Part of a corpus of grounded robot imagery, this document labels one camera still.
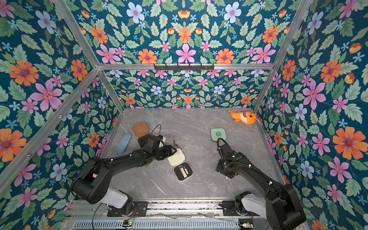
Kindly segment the small brown nail tool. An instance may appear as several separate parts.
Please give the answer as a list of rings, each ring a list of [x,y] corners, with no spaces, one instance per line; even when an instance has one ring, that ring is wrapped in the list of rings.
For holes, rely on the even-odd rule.
[[[173,140],[173,147],[176,148],[176,149],[182,149],[177,143],[175,140]]]

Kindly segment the green nail clipper case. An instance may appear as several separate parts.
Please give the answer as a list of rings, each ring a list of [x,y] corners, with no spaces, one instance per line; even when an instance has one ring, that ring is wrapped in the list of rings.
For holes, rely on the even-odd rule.
[[[213,142],[217,142],[218,139],[223,139],[223,140],[227,139],[226,131],[224,128],[221,128],[221,127],[212,128],[210,130],[210,136]]]

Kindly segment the cream nail clipper case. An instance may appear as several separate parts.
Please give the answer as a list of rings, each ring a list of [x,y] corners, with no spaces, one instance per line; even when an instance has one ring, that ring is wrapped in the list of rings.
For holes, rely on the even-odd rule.
[[[194,174],[194,171],[189,162],[186,161],[183,151],[181,149],[175,150],[176,152],[172,156],[168,157],[167,160],[173,167],[173,172],[177,180],[183,182],[190,178]]]

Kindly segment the cream large nail clipper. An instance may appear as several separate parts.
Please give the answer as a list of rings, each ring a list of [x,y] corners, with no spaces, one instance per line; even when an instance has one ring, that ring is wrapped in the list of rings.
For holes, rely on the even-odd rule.
[[[180,166],[179,166],[179,170],[180,170],[180,172],[182,173],[183,177],[184,177],[184,178],[187,178],[187,174],[185,173],[185,171],[184,171],[184,167],[183,167],[182,165],[180,165]]]

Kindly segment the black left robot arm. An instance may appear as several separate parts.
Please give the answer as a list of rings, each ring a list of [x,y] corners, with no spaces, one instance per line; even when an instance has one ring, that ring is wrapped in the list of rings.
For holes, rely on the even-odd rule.
[[[172,145],[165,145],[164,137],[149,136],[147,143],[130,154],[104,158],[93,157],[85,164],[71,185],[71,191],[90,204],[102,203],[116,209],[124,208],[129,195],[113,189],[112,178],[124,171],[144,167],[154,160],[162,161],[177,152]]]

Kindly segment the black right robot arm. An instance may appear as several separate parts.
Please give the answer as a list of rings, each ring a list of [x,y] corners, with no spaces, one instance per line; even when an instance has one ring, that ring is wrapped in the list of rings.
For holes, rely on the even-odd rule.
[[[267,176],[243,153],[232,150],[224,139],[217,140],[217,151],[217,172],[231,179],[240,175],[260,193],[255,196],[245,191],[237,195],[232,208],[238,214],[255,213],[265,218],[273,230],[293,230],[307,220],[293,186]]]

